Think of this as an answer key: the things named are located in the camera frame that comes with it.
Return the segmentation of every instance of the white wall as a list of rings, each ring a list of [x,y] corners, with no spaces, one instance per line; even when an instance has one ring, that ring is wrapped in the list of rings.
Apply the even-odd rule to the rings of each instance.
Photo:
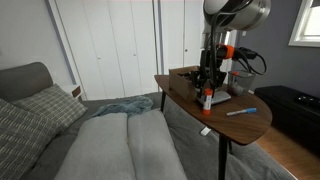
[[[72,84],[45,0],[0,0],[0,69],[35,61],[55,83]]]

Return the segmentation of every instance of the window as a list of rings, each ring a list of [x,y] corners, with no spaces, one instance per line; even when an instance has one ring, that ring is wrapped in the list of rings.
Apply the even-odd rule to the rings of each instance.
[[[289,45],[320,47],[320,0],[302,0]]]

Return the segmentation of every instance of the marker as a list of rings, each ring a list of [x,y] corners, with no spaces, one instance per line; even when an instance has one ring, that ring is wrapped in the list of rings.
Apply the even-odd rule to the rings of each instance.
[[[228,112],[227,116],[234,116],[237,114],[244,114],[244,113],[255,113],[257,112],[257,108],[248,108],[241,111],[234,111],[234,112]]]

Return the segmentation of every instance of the window frame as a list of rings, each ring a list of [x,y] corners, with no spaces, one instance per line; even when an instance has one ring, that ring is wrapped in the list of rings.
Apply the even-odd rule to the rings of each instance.
[[[297,16],[289,41],[289,46],[320,47],[320,41],[301,39],[300,36],[301,31],[304,30],[303,25],[306,23],[306,20],[308,19],[307,15],[309,14],[312,2],[313,0],[302,0],[299,14]]]

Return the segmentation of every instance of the headboard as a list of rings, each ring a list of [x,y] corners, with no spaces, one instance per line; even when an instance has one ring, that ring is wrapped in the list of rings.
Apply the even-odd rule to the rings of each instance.
[[[29,97],[52,85],[51,75],[41,62],[0,70],[0,98],[8,102]]]

